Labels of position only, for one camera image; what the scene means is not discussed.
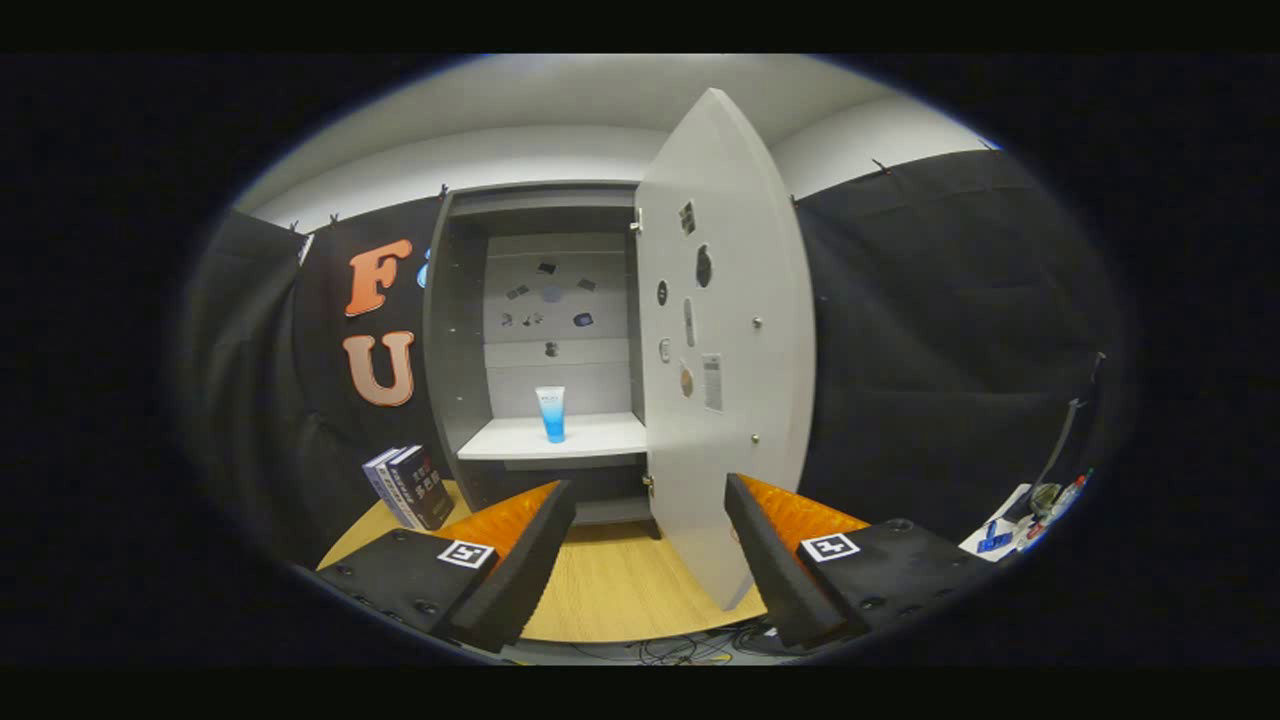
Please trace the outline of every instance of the cabinet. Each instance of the cabinet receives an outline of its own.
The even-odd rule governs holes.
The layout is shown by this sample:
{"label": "cabinet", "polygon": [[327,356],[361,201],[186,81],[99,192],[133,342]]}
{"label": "cabinet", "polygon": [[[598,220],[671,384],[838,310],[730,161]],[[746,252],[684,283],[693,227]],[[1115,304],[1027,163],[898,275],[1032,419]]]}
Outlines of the cabinet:
{"label": "cabinet", "polygon": [[[726,477],[796,489],[815,348],[790,196],[723,92],[637,184],[451,193],[424,302],[433,414],[472,511],[576,480],[579,523],[653,518],[716,603],[737,605],[753,580]],[[563,443],[543,430],[545,384],[566,387]]]}

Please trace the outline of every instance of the white cabinet door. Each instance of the white cabinet door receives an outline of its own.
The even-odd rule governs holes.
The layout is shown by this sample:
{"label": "white cabinet door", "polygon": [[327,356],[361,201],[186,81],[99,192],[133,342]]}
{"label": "white cabinet door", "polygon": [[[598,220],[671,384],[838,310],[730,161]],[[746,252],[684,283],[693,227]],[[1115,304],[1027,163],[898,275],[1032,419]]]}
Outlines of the white cabinet door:
{"label": "white cabinet door", "polygon": [[653,514],[707,593],[753,579],[724,512],[728,473],[795,491],[809,442],[814,319],[795,210],[764,142],[719,90],[636,188]]}

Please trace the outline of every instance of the tube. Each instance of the tube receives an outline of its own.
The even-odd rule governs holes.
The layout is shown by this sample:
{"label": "tube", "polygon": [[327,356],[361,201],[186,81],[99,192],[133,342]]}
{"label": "tube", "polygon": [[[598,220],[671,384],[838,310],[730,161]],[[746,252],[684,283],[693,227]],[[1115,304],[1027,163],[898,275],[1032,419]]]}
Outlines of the tube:
{"label": "tube", "polygon": [[547,439],[564,442],[564,388],[538,387],[538,407],[543,411],[543,425],[547,427]]}

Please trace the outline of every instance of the wooden tabletop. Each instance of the wooden tabletop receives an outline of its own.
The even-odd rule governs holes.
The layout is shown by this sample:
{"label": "wooden tabletop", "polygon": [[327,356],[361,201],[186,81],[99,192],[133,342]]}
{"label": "wooden tabletop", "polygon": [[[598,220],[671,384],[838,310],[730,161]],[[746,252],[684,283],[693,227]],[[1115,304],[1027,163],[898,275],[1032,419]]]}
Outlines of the wooden tabletop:
{"label": "wooden tabletop", "polygon": [[[445,525],[470,515],[457,484],[444,482],[454,509]],[[399,527],[375,503],[329,550],[317,569],[351,555]],[[572,528],[524,639],[632,642],[696,633],[764,615],[756,588],[731,611],[716,606],[666,539],[641,524]]]}

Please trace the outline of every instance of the white shelf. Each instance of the white shelf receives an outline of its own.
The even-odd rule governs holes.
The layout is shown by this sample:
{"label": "white shelf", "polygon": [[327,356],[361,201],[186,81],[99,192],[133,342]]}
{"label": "white shelf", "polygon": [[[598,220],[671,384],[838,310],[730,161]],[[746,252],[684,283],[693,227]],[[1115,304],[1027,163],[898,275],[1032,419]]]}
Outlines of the white shelf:
{"label": "white shelf", "polygon": [[568,415],[564,442],[552,443],[541,418],[495,418],[462,450],[461,460],[553,460],[645,452],[645,429],[631,413]]}

